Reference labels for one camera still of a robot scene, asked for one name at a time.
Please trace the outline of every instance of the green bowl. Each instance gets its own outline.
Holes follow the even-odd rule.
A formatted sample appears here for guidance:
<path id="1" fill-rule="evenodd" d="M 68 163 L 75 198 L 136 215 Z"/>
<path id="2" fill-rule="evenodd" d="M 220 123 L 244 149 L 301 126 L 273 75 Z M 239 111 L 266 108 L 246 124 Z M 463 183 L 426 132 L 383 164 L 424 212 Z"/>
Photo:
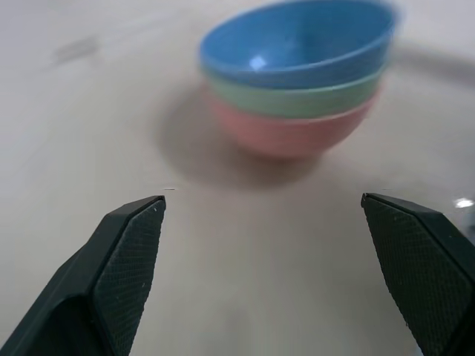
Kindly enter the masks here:
<path id="1" fill-rule="evenodd" d="M 264 115 L 306 119 L 358 107 L 376 92 L 384 69 L 343 85 L 292 90 L 250 87 L 202 71 L 216 95 L 236 108 Z"/>

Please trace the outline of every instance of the blue bowl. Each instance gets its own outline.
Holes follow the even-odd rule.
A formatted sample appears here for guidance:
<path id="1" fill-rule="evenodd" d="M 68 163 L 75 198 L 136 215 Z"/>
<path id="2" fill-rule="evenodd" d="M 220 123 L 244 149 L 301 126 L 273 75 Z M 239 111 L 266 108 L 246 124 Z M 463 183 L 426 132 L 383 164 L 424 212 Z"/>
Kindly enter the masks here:
<path id="1" fill-rule="evenodd" d="M 228 80 L 264 88 L 320 88 L 385 63 L 396 12 L 365 0 L 302 0 L 249 11 L 201 42 L 200 61 Z"/>

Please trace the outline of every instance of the white table surface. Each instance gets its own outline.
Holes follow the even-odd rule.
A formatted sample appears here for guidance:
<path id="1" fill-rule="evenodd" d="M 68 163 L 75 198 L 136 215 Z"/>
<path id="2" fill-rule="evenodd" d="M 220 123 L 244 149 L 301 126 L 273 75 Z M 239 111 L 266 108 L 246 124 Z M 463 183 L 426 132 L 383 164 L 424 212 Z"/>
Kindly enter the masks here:
<path id="1" fill-rule="evenodd" d="M 466 11 L 400 1 L 399 41 L 469 63 L 475 5 L 459 2 Z M 475 193 L 475 90 L 396 60 L 377 108 L 324 158 L 253 159 L 203 107 L 195 51 L 214 24 L 257 3 L 2 5 L 0 344 L 104 214 L 165 194 L 132 355 L 411 355 L 359 200 L 376 191 L 460 223 L 453 200 Z M 88 36 L 98 53 L 55 62 Z"/>

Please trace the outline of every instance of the stacked bowls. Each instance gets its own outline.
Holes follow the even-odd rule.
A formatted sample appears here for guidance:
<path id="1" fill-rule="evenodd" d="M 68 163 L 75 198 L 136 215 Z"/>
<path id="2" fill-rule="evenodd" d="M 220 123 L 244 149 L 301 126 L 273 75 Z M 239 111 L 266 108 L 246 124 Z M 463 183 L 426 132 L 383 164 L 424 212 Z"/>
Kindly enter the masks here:
<path id="1" fill-rule="evenodd" d="M 367 0 L 288 1 L 234 17 L 200 46 L 210 108 L 255 153 L 321 153 L 374 104 L 395 25 L 390 5 Z"/>

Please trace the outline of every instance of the pink bowl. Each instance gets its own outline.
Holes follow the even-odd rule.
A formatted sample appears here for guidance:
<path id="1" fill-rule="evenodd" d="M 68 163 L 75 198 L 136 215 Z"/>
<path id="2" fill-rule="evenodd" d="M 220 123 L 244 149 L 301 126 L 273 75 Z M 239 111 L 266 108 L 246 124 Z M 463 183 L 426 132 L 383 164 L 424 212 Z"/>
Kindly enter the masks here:
<path id="1" fill-rule="evenodd" d="M 280 159 L 323 153 L 346 139 L 367 115 L 378 94 L 351 111 L 317 119 L 283 119 L 240 111 L 210 91 L 206 97 L 224 131 L 243 148 Z"/>

